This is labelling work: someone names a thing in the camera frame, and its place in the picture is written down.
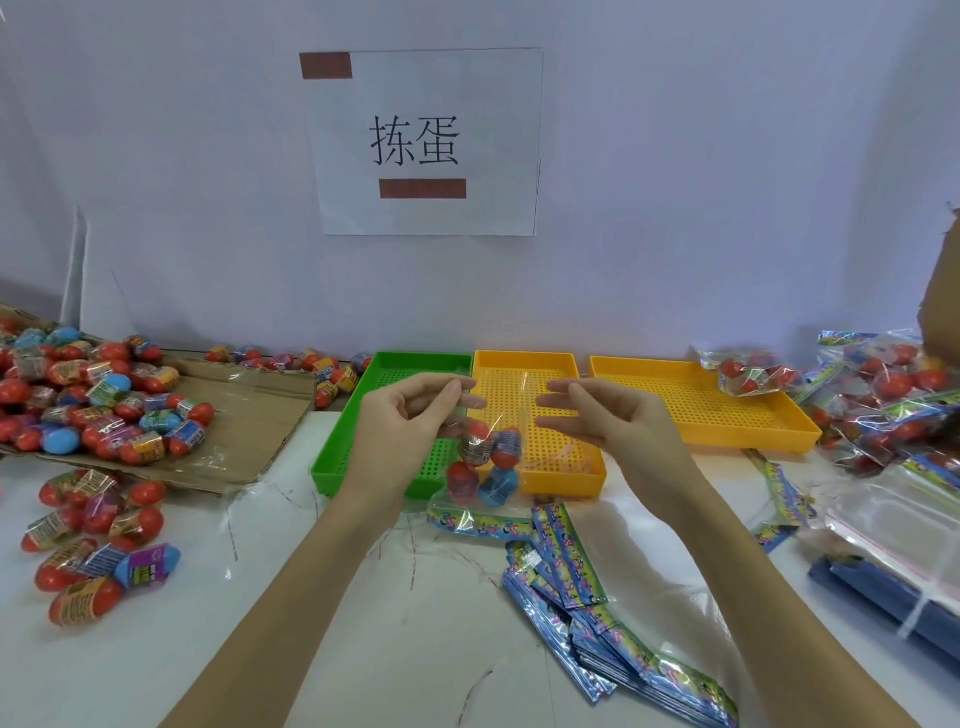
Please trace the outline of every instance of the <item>ziplock bag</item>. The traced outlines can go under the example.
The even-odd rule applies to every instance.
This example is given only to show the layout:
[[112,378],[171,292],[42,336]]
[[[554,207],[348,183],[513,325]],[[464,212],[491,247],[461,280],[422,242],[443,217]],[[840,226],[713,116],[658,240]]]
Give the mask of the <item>ziplock bag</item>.
[[825,528],[917,590],[901,637],[931,601],[960,614],[960,498],[954,493],[898,466],[822,498]]

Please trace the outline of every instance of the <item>egg pile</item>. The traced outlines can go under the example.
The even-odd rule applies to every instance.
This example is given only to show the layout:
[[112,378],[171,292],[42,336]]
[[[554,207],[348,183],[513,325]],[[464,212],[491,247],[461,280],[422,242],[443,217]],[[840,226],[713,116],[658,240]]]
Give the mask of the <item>egg pile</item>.
[[94,345],[75,328],[0,320],[0,443],[51,455],[85,449],[128,465],[192,452],[214,409],[172,394],[180,372],[162,357],[139,335]]
[[53,508],[27,526],[20,548],[51,551],[34,584],[58,593],[48,618],[59,626],[99,619],[129,590],[156,585],[180,562],[169,544],[150,546],[163,529],[159,480],[125,485],[121,473],[78,469],[40,487],[40,502]]

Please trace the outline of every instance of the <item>stack of packets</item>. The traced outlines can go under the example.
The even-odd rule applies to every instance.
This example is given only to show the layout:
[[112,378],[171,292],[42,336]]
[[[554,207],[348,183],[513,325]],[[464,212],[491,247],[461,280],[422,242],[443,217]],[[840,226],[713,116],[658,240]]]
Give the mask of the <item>stack of packets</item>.
[[736,705],[715,680],[646,646],[616,619],[562,504],[530,518],[431,507],[427,519],[453,533],[508,541],[503,586],[587,699],[617,685],[693,725],[735,728]]

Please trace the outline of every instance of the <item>right hand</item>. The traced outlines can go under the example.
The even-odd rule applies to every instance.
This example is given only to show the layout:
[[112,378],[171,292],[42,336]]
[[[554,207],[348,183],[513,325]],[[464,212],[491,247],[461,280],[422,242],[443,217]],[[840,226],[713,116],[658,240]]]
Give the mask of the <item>right hand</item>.
[[537,417],[537,426],[606,450],[661,521],[673,525],[688,506],[715,493],[657,395],[605,379],[558,379],[547,389],[554,394],[537,397],[538,406],[579,417]]

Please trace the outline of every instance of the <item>cardboard box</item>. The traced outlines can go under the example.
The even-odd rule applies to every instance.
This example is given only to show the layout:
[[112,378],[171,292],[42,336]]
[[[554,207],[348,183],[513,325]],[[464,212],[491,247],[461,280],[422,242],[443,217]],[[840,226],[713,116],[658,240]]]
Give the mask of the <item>cardboard box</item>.
[[[53,322],[5,303],[0,303],[0,318],[16,318],[25,326],[48,330],[54,326]],[[84,338],[94,344],[102,343],[95,336]],[[207,429],[206,441],[196,452],[179,459],[168,457],[141,468],[81,454],[37,455],[71,465],[157,478],[219,495],[255,483],[273,463],[300,420],[313,410],[312,376],[287,376],[171,356],[164,356],[163,363],[180,371],[180,384],[175,389],[178,394],[210,402],[217,410],[216,418]],[[0,449],[18,452],[9,446],[0,446]]]
[[944,237],[917,319],[926,350],[960,367],[960,217]]

